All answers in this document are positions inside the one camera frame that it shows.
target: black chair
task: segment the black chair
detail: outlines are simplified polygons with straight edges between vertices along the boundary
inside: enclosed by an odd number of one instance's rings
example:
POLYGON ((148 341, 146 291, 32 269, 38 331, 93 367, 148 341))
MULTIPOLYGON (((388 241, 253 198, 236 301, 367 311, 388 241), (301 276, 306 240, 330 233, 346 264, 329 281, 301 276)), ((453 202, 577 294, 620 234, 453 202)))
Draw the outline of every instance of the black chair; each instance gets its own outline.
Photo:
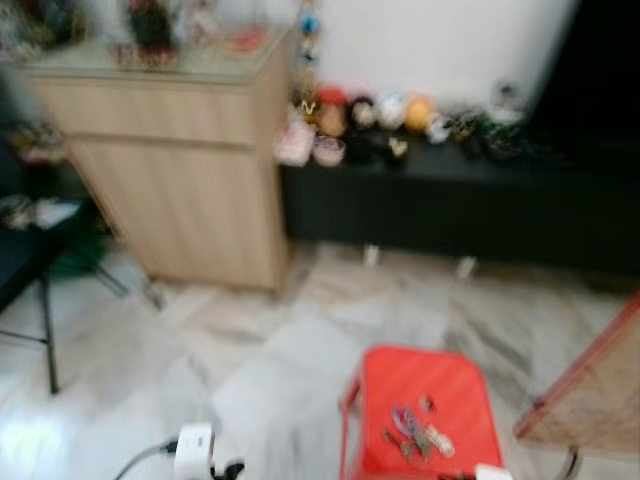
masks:
MULTIPOLYGON (((10 146, 0 139, 0 199, 24 195, 35 200, 29 186, 28 167, 15 155, 10 146)), ((93 218, 93 204, 88 197, 80 199, 80 206, 70 218, 48 230, 33 223, 24 231, 0 225, 0 313, 6 309, 34 281, 39 286, 42 309, 43 337, 32 337, 16 332, 0 331, 0 335, 42 343, 46 347, 49 386, 52 394, 59 391, 55 344, 49 303, 47 271, 56 260, 86 231, 93 218)), ((118 294, 127 289, 99 266, 94 271, 118 294)))

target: glass top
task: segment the glass top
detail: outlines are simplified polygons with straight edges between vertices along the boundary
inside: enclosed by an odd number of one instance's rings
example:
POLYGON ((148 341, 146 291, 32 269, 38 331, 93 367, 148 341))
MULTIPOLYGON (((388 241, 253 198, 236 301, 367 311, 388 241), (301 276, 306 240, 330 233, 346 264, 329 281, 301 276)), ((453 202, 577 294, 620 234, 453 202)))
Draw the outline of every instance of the glass top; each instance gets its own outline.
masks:
POLYGON ((122 80, 172 80, 179 77, 181 82, 246 84, 262 68, 284 34, 282 30, 268 30, 261 43, 251 51, 238 51, 230 41, 207 47, 183 48, 173 65, 158 68, 135 62, 124 68, 118 65, 117 47, 101 39, 91 39, 50 52, 23 65, 23 68, 34 75, 51 77, 122 80))

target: marble floor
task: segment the marble floor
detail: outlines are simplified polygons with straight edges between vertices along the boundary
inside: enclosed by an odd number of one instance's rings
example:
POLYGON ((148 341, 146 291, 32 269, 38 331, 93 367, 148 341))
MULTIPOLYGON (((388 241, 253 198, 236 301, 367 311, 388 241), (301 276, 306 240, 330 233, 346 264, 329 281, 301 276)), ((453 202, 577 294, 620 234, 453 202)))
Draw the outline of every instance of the marble floor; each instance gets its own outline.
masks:
MULTIPOLYGON (((93 277, 52 291, 63 391, 51 398, 36 347, 0 340, 0 479, 110 480, 138 451, 207 421, 219 465, 242 456, 247 480, 329 480, 337 468, 336 396, 379 342, 455 350, 484 371, 508 468, 550 480, 564 455, 523 446, 518 416, 610 322, 632 289, 575 274, 454 259, 300 245, 284 295, 161 286, 157 312, 114 249, 104 266, 132 287, 119 299, 93 277)), ((33 293, 0 326, 38 330, 33 293)), ((170 479, 150 459, 128 479, 170 479)), ((637 458, 588 458, 580 478, 639 478, 637 458)))

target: white power adapter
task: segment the white power adapter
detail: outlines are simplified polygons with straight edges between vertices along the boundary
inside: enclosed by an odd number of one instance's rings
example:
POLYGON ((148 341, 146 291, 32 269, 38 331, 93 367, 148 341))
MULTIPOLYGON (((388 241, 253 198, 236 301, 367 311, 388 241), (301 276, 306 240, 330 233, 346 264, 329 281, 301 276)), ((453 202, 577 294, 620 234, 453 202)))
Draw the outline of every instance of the white power adapter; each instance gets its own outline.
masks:
POLYGON ((183 426, 173 461, 173 480, 211 480, 214 440, 210 424, 183 426))
POLYGON ((476 465, 476 480, 513 480, 509 472, 490 465, 476 465))

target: orange ball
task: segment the orange ball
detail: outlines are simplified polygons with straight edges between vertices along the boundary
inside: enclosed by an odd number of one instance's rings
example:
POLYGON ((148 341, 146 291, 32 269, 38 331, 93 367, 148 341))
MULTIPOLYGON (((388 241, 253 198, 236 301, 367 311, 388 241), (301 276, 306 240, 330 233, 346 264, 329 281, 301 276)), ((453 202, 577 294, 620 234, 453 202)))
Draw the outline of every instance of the orange ball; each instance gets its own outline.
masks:
POLYGON ((414 133, 424 132, 436 111, 433 101, 423 95, 412 97, 407 104, 404 125, 414 133))

